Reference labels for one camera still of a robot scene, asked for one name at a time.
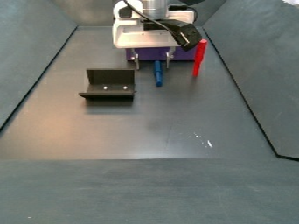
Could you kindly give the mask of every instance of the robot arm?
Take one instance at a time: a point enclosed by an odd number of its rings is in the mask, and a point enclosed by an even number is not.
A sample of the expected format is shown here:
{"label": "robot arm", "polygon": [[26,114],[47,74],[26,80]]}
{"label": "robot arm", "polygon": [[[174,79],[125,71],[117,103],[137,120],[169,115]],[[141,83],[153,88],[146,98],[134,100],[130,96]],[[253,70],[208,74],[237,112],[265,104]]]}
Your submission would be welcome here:
{"label": "robot arm", "polygon": [[[181,0],[188,5],[201,1]],[[180,46],[188,51],[197,45],[201,35],[192,25],[193,10],[169,10],[169,6],[168,0],[123,0],[115,4],[113,42],[117,48]]]}

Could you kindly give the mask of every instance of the gray enclosure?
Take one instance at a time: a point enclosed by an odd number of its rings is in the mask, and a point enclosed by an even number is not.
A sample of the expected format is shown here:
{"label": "gray enclosure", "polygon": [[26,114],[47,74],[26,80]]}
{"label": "gray enclosure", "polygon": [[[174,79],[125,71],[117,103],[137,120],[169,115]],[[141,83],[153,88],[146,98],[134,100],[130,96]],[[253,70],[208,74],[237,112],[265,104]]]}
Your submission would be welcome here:
{"label": "gray enclosure", "polygon": [[74,28],[46,0],[0,1],[0,129]]}
{"label": "gray enclosure", "polygon": [[172,62],[157,88],[146,61],[133,101],[85,101],[86,68],[134,67],[110,1],[0,1],[3,224],[299,223],[299,164],[272,152],[299,151],[299,10],[224,2],[196,6],[196,79]]}
{"label": "gray enclosure", "polygon": [[274,151],[290,158],[299,158],[297,21],[299,10],[280,0],[229,0],[204,25]]}
{"label": "gray enclosure", "polygon": [[[110,26],[113,24],[111,2],[102,0],[51,0],[69,15],[78,25],[85,26]],[[226,0],[212,0],[197,4],[194,7],[198,12],[196,25],[202,25],[210,15]],[[172,4],[181,4],[177,0],[170,0]]]}

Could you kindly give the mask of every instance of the gray floor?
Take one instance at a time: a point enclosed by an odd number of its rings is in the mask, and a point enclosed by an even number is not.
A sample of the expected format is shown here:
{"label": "gray floor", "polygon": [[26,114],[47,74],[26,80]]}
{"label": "gray floor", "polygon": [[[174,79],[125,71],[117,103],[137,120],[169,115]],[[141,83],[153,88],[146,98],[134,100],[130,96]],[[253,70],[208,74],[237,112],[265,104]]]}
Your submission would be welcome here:
{"label": "gray floor", "polygon": [[1,223],[296,224],[297,172],[278,159],[1,161]]}
{"label": "gray floor", "polygon": [[83,69],[129,66],[109,28],[77,30],[0,134],[1,223],[296,224],[299,165],[274,158],[210,45],[197,80],[173,63],[156,88],[142,63],[131,105],[86,104]]}
{"label": "gray floor", "polygon": [[110,28],[79,27],[0,133],[0,158],[274,157],[210,45],[197,79],[190,62],[172,63],[156,87],[153,63],[142,62],[131,103],[78,97],[86,68],[131,66]]}

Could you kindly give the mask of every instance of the red object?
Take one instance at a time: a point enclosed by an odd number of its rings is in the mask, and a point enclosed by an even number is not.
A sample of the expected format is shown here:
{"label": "red object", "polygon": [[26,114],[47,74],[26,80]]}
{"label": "red object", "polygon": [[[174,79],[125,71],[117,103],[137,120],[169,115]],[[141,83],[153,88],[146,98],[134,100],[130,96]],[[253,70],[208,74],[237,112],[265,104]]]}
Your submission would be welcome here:
{"label": "red object", "polygon": [[194,77],[197,77],[200,73],[206,44],[208,44],[206,39],[202,39],[196,46],[194,59],[193,59],[194,62],[193,62],[193,69],[192,69],[192,76]]}

